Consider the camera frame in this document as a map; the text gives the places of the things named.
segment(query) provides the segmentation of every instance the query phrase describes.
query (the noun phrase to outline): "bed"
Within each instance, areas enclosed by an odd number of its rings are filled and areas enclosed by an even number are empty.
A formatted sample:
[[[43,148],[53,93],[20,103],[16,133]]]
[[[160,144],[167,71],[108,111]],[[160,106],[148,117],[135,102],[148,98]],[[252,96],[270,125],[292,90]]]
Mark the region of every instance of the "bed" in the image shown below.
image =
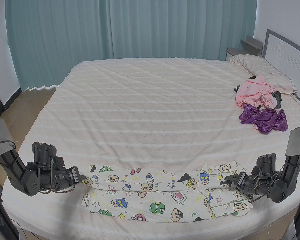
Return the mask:
[[[82,172],[94,163],[182,171],[233,160],[250,172],[260,155],[272,152],[280,168],[289,131],[300,126],[300,76],[294,77],[300,74],[300,54],[274,32],[268,31],[266,40],[264,57],[286,70],[299,89],[299,97],[282,97],[289,125],[285,132],[265,135],[240,124],[242,109],[234,102],[234,88],[251,74],[236,63],[181,58],[86,61],[72,68],[39,113],[20,157],[32,161],[31,145],[39,141],[56,146],[65,166],[78,166]],[[287,54],[294,56],[294,67],[287,66]],[[300,175],[295,192],[282,203],[262,198],[245,216],[179,224],[91,214],[81,206],[88,190],[79,184],[71,193],[28,197],[6,181],[2,199],[9,216],[24,229],[53,240],[236,240],[298,205]]]

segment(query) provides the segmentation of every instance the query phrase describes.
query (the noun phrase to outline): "white pillow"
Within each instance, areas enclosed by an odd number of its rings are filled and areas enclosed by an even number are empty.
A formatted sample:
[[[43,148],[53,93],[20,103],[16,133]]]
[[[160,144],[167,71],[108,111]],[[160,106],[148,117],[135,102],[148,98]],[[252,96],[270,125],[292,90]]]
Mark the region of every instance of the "white pillow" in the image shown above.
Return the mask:
[[[277,70],[263,57],[239,54],[230,58],[229,61],[241,64],[253,76],[262,75],[265,82],[273,84],[276,91],[279,91],[282,94],[293,94],[296,92],[296,90],[293,89],[291,79]]]

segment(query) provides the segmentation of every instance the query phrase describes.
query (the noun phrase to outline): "pink clothing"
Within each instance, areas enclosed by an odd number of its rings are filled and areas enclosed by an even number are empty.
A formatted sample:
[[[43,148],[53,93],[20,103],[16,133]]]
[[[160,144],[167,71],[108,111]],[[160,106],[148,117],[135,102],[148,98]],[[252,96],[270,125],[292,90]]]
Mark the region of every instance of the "pink clothing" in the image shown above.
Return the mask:
[[[274,109],[277,106],[277,100],[273,98],[272,93],[276,89],[273,84],[265,82],[262,75],[255,79],[248,79],[242,84],[235,96],[235,102],[239,108],[243,108],[244,104],[254,107],[262,106]]]

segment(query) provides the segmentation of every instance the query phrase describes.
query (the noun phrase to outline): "cartoon print pajamas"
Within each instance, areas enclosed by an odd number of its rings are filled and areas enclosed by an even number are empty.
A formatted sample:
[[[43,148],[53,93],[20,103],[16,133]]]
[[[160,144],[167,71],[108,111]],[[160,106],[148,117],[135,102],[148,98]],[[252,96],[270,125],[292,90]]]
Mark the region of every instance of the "cartoon print pajamas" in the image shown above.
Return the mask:
[[[235,161],[176,173],[92,165],[83,181],[91,190],[82,205],[91,213],[147,222],[196,222],[245,215],[252,205],[232,182],[224,180],[241,170]]]

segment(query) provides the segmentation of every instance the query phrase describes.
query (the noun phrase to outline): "headboard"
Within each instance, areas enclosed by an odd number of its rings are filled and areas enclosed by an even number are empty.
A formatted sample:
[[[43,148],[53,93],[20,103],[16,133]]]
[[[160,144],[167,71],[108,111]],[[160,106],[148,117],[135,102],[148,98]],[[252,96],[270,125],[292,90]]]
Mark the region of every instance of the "headboard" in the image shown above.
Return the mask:
[[[300,46],[268,29],[262,57],[290,77],[300,100]]]

